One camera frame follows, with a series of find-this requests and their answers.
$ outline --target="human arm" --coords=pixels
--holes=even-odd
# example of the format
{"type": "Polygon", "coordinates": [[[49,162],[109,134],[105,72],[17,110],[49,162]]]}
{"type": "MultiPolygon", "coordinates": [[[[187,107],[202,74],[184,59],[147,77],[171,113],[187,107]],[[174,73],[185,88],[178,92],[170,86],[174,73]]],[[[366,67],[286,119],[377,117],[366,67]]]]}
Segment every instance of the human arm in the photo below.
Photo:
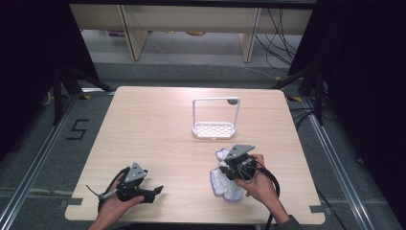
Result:
{"type": "MultiPolygon", "coordinates": [[[[252,154],[260,163],[258,167],[264,166],[263,155],[252,154]]],[[[246,196],[252,196],[257,201],[263,203],[271,212],[276,223],[282,225],[289,221],[289,215],[278,198],[274,183],[265,174],[256,171],[251,183],[246,183],[242,179],[235,179],[238,186],[247,191],[246,196]]]]}
{"type": "MultiPolygon", "coordinates": [[[[111,186],[110,191],[113,191],[117,188],[117,184],[119,183],[120,179],[124,176],[122,173],[116,181],[111,186]]],[[[104,204],[101,206],[99,210],[99,214],[96,217],[96,220],[93,224],[89,227],[89,230],[103,230],[107,229],[115,222],[117,222],[123,214],[132,206],[140,204],[144,201],[144,197],[142,195],[135,196],[129,201],[122,202],[117,198],[117,195],[112,195],[107,200],[104,201],[104,204]]]]}

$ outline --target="white dish rack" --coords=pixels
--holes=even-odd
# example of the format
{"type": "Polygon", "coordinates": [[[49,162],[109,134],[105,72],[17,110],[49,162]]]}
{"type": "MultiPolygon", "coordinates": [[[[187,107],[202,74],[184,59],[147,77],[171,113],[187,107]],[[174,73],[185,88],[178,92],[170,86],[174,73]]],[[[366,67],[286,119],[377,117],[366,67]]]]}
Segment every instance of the white dish rack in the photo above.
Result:
{"type": "Polygon", "coordinates": [[[199,139],[231,139],[236,134],[236,124],[240,105],[239,97],[226,97],[226,98],[198,98],[192,102],[193,107],[193,135],[199,139]],[[225,101],[227,104],[236,107],[236,114],[232,122],[219,122],[219,121],[196,121],[196,103],[199,101],[225,101]]]}

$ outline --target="wooden table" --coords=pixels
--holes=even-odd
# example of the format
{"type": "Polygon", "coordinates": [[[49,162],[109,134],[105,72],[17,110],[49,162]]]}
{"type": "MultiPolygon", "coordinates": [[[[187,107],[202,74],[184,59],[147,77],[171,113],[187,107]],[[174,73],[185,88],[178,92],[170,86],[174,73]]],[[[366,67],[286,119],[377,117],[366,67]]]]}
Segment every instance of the wooden table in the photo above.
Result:
{"type": "Polygon", "coordinates": [[[93,220],[98,199],[86,188],[104,192],[111,179],[134,161],[148,170],[141,187],[164,185],[152,204],[137,205],[125,221],[264,224],[269,212],[251,197],[228,203],[214,196],[209,173],[218,165],[215,152],[234,144],[255,145],[265,166],[279,180],[287,212],[302,224],[322,224],[308,165],[284,95],[279,90],[224,88],[120,87],[69,205],[70,220],[93,220]],[[199,140],[192,134],[192,100],[240,97],[237,133],[230,140],[199,140]]]}

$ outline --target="dark sleeve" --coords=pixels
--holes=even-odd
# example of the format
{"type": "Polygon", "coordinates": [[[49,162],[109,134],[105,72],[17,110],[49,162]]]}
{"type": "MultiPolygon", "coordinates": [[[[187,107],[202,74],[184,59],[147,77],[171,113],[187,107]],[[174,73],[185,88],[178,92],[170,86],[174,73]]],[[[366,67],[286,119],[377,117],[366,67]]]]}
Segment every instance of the dark sleeve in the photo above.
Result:
{"type": "Polygon", "coordinates": [[[301,224],[292,216],[289,215],[289,220],[283,224],[279,224],[274,228],[274,230],[300,230],[302,229],[301,224]]]}

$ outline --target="gray floor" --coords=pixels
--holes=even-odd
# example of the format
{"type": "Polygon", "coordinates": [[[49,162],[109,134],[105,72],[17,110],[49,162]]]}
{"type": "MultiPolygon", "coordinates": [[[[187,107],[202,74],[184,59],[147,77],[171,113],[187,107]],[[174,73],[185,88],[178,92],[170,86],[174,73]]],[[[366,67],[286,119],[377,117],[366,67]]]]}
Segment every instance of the gray floor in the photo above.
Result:
{"type": "MultiPolygon", "coordinates": [[[[286,76],[284,71],[271,68],[268,61],[276,68],[284,70],[288,68],[274,57],[270,57],[267,61],[265,52],[257,42],[251,62],[244,63],[237,34],[192,36],[181,32],[174,34],[152,32],[148,36],[140,60],[135,62],[130,59],[124,38],[111,37],[104,31],[83,31],[82,35],[101,80],[116,87],[163,85],[267,88],[275,84],[276,77],[284,79],[286,76]]],[[[264,35],[260,35],[259,38],[266,42],[264,35]]],[[[287,36],[286,39],[293,46],[298,46],[301,38],[287,36]]],[[[280,54],[287,58],[284,52],[280,51],[280,54]]],[[[297,89],[300,83],[298,80],[286,86],[283,90],[286,97],[298,96],[297,89]]],[[[85,82],[83,86],[92,87],[85,82]]],[[[11,229],[85,229],[89,226],[90,221],[67,220],[64,217],[63,202],[69,199],[75,189],[111,99],[112,96],[91,96],[88,100],[78,100],[74,104],[11,229]],[[78,135],[71,131],[76,119],[89,120],[81,124],[82,128],[87,129],[86,134],[80,141],[68,141],[68,137],[78,135]]],[[[288,102],[288,105],[291,109],[304,107],[300,102],[288,102]]],[[[301,110],[292,111],[292,118],[301,113],[301,110]]],[[[375,228],[401,229],[368,171],[354,161],[356,152],[333,112],[324,110],[323,114],[329,138],[355,191],[366,206],[375,228]]],[[[53,116],[53,105],[50,103],[44,106],[20,140],[20,148],[10,152],[0,163],[2,209],[41,149],[52,128],[53,116]]],[[[359,229],[354,213],[309,119],[304,119],[301,123],[298,134],[316,187],[327,198],[333,211],[347,229],[359,229]]],[[[322,203],[326,208],[326,222],[320,226],[307,225],[304,229],[343,229],[323,200],[322,203]]],[[[150,229],[157,229],[157,226],[151,225],[150,229]]]]}

